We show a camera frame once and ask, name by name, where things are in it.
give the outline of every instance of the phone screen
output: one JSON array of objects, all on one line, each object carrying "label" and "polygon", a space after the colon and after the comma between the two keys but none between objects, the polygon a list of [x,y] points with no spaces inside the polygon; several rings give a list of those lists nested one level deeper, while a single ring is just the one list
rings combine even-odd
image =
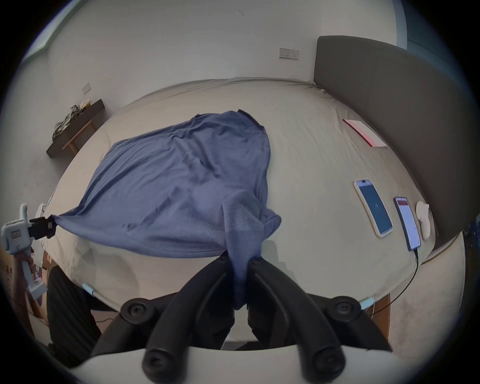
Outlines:
[{"label": "phone screen", "polygon": [[372,182],[370,180],[358,180],[357,186],[367,202],[380,234],[384,235],[391,231],[392,222]]},{"label": "phone screen", "polygon": [[420,246],[420,235],[412,210],[405,197],[396,197],[395,205],[402,220],[403,230],[407,238],[408,250],[412,251]]}]

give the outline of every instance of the white bed sheet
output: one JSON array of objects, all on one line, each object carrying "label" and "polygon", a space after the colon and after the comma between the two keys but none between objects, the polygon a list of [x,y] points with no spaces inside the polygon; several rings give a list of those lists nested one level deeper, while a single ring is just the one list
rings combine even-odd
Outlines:
[{"label": "white bed sheet", "polygon": [[[79,203],[112,144],[189,120],[198,113],[243,109],[265,126],[271,146],[268,207],[282,217],[263,244],[263,257],[305,291],[321,296],[379,299],[415,268],[395,196],[423,200],[391,148],[370,148],[342,119],[363,121],[312,84],[275,79],[210,80],[147,95],[110,119],[92,136],[62,176],[46,216]],[[376,237],[353,181],[370,178],[393,222]],[[435,233],[431,218],[432,234]],[[162,259],[81,239],[57,227],[43,245],[67,276],[91,286],[119,310],[128,299],[178,291],[207,259]],[[422,242],[422,262],[434,236]]]}]

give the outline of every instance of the black clamp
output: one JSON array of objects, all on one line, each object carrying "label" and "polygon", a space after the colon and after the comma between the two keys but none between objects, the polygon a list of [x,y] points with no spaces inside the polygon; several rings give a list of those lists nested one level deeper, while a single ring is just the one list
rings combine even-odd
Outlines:
[{"label": "black clamp", "polygon": [[36,240],[43,237],[50,239],[55,235],[57,229],[57,223],[53,219],[53,216],[50,215],[46,219],[44,217],[37,217],[35,219],[30,219],[31,227],[28,228],[28,234],[30,237],[35,238]]}]

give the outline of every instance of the gray headboard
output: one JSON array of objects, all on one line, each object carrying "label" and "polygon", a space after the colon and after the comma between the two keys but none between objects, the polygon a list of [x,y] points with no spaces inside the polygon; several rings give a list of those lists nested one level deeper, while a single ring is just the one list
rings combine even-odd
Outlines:
[{"label": "gray headboard", "polygon": [[387,43],[322,36],[314,80],[398,154],[430,204],[436,248],[480,213],[478,107],[447,75]]}]

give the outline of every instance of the phone case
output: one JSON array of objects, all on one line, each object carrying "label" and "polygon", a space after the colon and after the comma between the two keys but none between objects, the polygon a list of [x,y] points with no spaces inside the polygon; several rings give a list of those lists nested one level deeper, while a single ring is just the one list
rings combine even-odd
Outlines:
[{"label": "phone case", "polygon": [[380,196],[380,194],[378,193],[378,190],[375,188],[375,190],[377,191],[378,193],[378,196],[380,197],[380,201],[382,202],[382,204],[384,205],[385,207],[385,211],[387,212],[387,216],[388,218],[390,219],[390,222],[392,223],[392,229],[390,229],[388,232],[384,233],[384,234],[381,234],[380,231],[378,230],[378,227],[377,227],[377,223],[375,223],[375,219],[373,218],[373,215],[372,215],[372,212],[370,211],[370,208],[368,207],[368,204],[365,200],[365,198],[363,197],[361,191],[360,191],[360,188],[358,187],[357,185],[357,181],[361,181],[361,180],[369,180],[373,187],[375,188],[375,185],[373,183],[373,181],[371,181],[369,178],[364,178],[364,179],[356,179],[354,182],[353,182],[353,186],[355,187],[355,190],[357,191],[357,194],[358,196],[360,197],[360,200],[361,202],[363,203],[363,207],[365,208],[365,211],[367,211],[367,214],[368,214],[368,217],[370,218],[370,222],[372,223],[372,226],[373,226],[373,230],[375,231],[375,235],[377,235],[377,237],[384,237],[386,235],[388,235],[390,232],[393,231],[393,222],[392,222],[392,218],[390,217],[390,214],[388,213],[388,210],[387,210],[387,207],[385,206],[385,203],[382,199],[382,197]]}]

